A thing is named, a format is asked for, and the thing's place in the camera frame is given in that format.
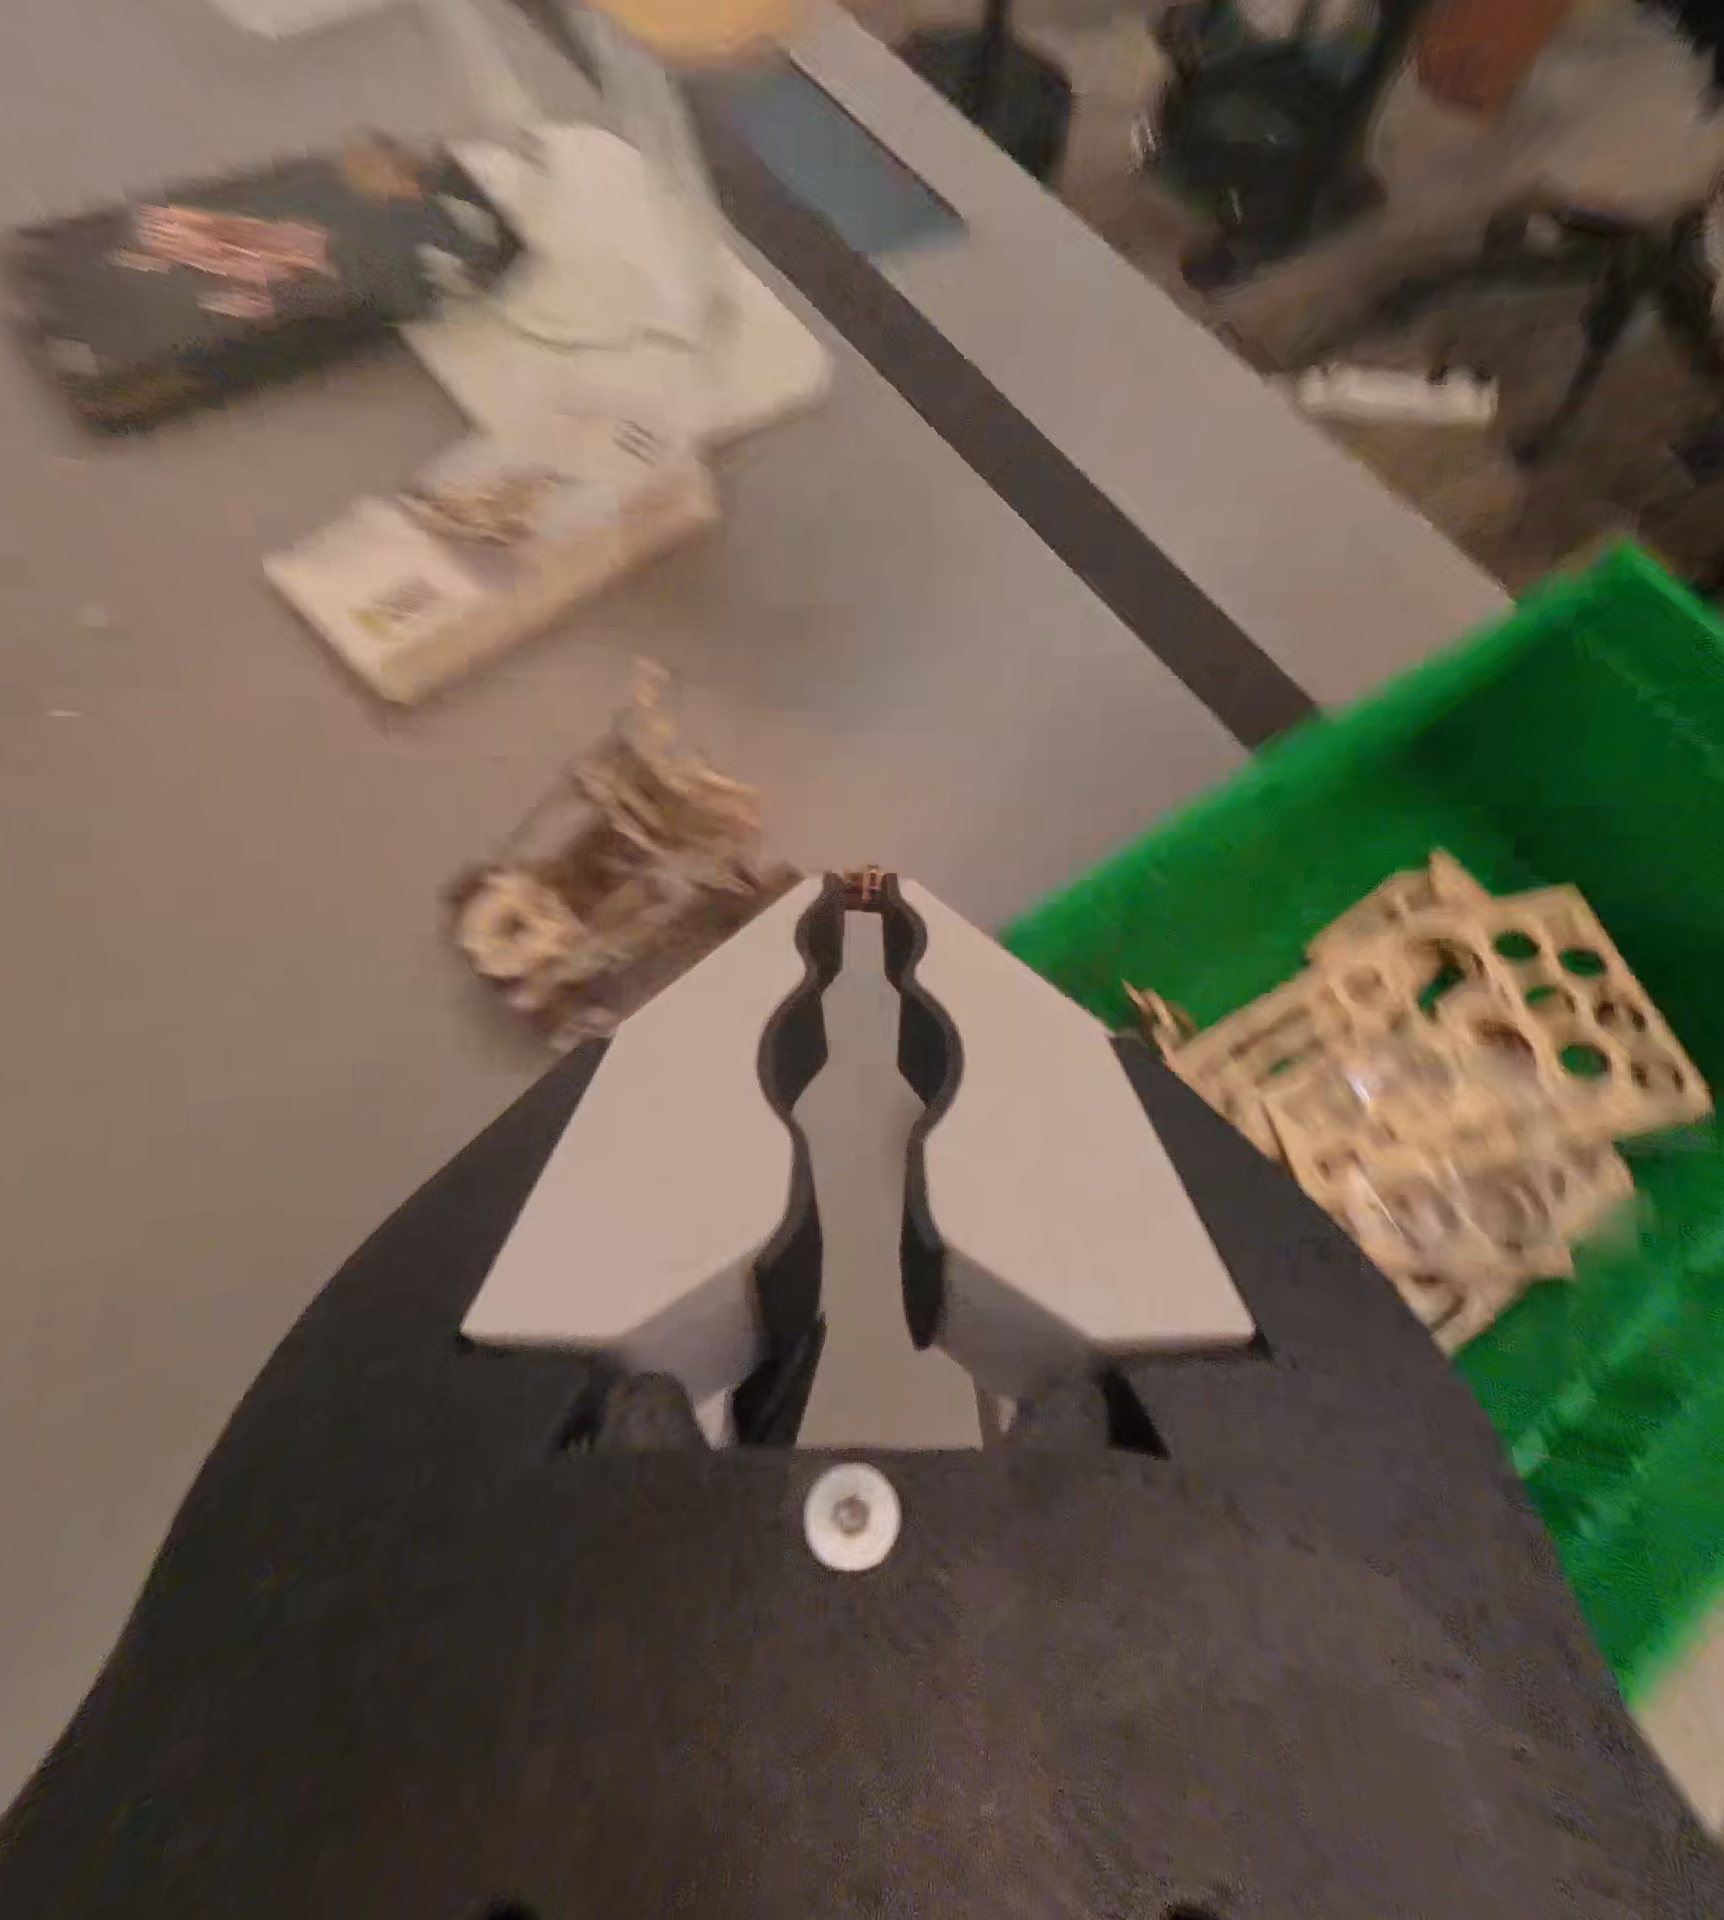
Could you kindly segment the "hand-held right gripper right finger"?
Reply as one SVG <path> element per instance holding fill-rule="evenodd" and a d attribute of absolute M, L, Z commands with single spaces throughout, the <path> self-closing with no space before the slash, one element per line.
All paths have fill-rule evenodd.
<path fill-rule="evenodd" d="M 892 873 L 882 972 L 919 1102 L 898 1240 L 911 1341 L 980 1389 L 1246 1348 L 1253 1316 L 1112 1033 Z"/>

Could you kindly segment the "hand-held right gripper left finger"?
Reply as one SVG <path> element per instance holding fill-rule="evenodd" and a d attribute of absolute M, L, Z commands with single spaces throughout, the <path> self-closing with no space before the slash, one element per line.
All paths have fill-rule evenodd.
<path fill-rule="evenodd" d="M 672 1379 L 710 1444 L 785 1427 L 823 1333 L 796 1117 L 827 1060 L 827 878 L 802 878 L 588 1043 L 460 1337 Z"/>

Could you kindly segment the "wooden buggy model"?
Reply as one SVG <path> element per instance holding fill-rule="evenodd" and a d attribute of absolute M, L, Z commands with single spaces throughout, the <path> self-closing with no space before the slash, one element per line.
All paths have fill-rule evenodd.
<path fill-rule="evenodd" d="M 647 659 L 609 726 L 445 894 L 449 940 L 550 1066 L 605 1039 L 802 878 L 758 789 L 684 741 Z"/>

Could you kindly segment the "white instruction booklet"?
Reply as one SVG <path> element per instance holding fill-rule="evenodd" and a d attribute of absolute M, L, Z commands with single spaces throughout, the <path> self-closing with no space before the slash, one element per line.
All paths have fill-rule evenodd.
<path fill-rule="evenodd" d="M 263 559 L 370 695 L 410 708 L 716 523 L 705 454 L 621 412 L 546 412 L 443 451 Z"/>

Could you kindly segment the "black model kit box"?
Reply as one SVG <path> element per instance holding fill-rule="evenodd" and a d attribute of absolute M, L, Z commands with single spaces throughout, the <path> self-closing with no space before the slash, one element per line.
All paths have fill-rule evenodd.
<path fill-rule="evenodd" d="M 365 353 L 521 258 L 451 147 L 357 131 L 13 227 L 0 311 L 72 420 L 108 437 Z"/>

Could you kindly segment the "pile of plywood part sheets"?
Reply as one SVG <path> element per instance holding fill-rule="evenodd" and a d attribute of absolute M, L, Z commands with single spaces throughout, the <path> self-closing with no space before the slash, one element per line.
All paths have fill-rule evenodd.
<path fill-rule="evenodd" d="M 1714 1106 L 1574 886 L 1492 894 L 1442 848 L 1205 1027 L 1123 993 L 1162 1066 L 1293 1176 L 1444 1354 L 1574 1276 L 1634 1201 L 1624 1144 Z"/>

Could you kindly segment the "green plastic bin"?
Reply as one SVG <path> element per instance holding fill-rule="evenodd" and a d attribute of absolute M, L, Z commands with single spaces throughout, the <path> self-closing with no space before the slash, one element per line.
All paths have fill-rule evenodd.
<path fill-rule="evenodd" d="M 1712 1089 L 1636 1224 L 1454 1362 L 1632 1704 L 1724 1595 L 1724 622 L 1634 546 L 1309 720 L 1001 930 L 1091 1014 L 1223 1016 L 1431 850 L 1571 882 Z"/>

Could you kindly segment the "wooden book stand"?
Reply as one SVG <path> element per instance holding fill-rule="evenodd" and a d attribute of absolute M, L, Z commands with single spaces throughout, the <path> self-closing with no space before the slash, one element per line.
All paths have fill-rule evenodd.
<path fill-rule="evenodd" d="M 464 175 L 516 231 L 483 294 L 403 328 L 462 416 L 512 435 L 609 410 L 701 451 L 796 418 L 829 391 L 814 330 L 730 244 L 678 76 L 624 3 L 563 3 L 609 126 L 550 116 L 512 51 L 512 3 L 426 3 L 481 135 Z"/>

